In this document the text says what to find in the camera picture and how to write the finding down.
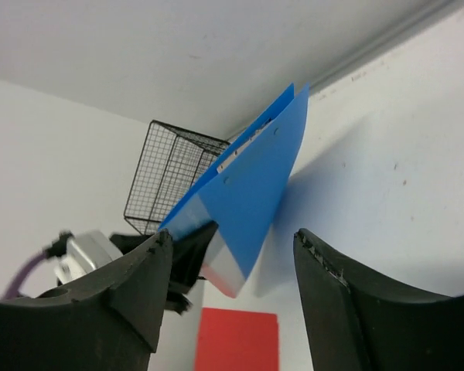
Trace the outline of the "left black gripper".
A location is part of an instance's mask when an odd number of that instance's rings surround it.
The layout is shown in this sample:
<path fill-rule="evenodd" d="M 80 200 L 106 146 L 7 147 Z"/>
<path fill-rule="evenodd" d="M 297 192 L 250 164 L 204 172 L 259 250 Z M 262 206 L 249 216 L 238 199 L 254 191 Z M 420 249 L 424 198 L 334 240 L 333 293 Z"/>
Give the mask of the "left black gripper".
<path fill-rule="evenodd" d="M 192 307 L 192 303 L 183 294 L 187 294 L 198 280 L 207 248 L 217 230 L 218 224 L 210 221 L 173 243 L 166 311 L 182 314 Z M 110 241 L 125 255 L 151 237 L 152 233 L 149 235 L 112 233 Z"/>

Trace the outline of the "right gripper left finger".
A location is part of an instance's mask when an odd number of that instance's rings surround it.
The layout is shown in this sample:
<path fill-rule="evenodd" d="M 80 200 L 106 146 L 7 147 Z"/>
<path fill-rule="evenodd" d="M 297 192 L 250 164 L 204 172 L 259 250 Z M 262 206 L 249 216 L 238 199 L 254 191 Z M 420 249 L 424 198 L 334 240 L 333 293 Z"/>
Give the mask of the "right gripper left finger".
<path fill-rule="evenodd" d="M 172 266 L 165 230 L 37 298 L 0 301 L 0 370 L 146 370 Z"/>

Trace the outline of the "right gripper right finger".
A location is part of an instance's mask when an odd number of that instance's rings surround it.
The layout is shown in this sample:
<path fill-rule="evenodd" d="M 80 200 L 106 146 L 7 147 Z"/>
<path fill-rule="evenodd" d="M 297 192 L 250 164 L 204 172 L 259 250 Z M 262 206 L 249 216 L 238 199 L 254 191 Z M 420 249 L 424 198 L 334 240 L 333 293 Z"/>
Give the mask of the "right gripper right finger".
<path fill-rule="evenodd" d="M 293 254 L 315 370 L 464 370 L 464 294 L 397 281 L 305 228 Z"/>

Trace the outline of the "blue folder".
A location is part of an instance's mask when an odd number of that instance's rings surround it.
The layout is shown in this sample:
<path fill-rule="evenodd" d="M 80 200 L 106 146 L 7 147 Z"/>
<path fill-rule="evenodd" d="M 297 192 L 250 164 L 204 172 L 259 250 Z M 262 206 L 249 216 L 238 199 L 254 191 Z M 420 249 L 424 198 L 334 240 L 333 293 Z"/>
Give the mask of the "blue folder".
<path fill-rule="evenodd" d="M 199 274 L 235 298 L 249 278 L 299 153 L 309 89 L 289 85 L 232 142 L 160 227 L 181 240 L 215 222 Z"/>

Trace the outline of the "black wire mesh basket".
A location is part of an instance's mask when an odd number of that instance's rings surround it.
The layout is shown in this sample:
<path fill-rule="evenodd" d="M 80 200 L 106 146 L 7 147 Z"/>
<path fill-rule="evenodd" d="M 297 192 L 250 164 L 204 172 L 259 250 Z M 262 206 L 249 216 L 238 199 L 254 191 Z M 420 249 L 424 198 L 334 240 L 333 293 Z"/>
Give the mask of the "black wire mesh basket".
<path fill-rule="evenodd" d="M 151 121 L 125 204 L 125 221 L 141 235 L 154 233 L 228 146 L 223 139 Z"/>

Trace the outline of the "red notebook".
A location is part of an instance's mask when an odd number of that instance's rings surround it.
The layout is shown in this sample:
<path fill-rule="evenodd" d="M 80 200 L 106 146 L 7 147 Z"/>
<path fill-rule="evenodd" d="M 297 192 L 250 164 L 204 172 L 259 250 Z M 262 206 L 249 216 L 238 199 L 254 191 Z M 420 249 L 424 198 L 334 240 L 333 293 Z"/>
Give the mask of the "red notebook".
<path fill-rule="evenodd" d="M 194 369 L 279 370 L 278 316 L 256 311 L 204 308 Z"/>

